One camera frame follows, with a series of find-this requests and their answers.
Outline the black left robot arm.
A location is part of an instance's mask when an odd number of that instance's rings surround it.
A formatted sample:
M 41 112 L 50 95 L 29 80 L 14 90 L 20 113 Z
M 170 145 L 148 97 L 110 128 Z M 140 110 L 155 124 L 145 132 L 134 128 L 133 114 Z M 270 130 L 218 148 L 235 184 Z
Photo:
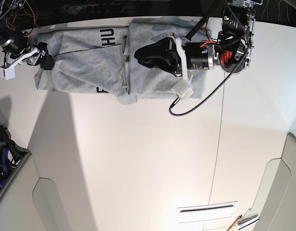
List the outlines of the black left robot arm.
M 229 74 L 239 73 L 249 66 L 255 5 L 257 0 L 225 1 L 222 29 L 212 38 L 207 26 L 209 17 L 219 5 L 216 0 L 208 12 L 185 35 L 169 34 L 159 41 L 136 50 L 138 63 L 148 68 L 158 68 L 176 77 L 187 70 L 212 70 L 220 66 Z

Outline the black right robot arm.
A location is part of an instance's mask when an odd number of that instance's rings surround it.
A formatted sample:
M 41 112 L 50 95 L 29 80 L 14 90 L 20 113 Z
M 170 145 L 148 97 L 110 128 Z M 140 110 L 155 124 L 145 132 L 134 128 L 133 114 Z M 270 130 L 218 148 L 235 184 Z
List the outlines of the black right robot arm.
M 30 32 L 23 32 L 15 25 L 16 19 L 28 16 L 33 19 Z M 29 37 L 37 26 L 37 7 L 33 0 L 0 0 L 0 47 L 4 52 L 1 69 L 6 71 L 26 62 L 52 70 L 54 58 L 49 54 L 47 43 L 29 44 Z

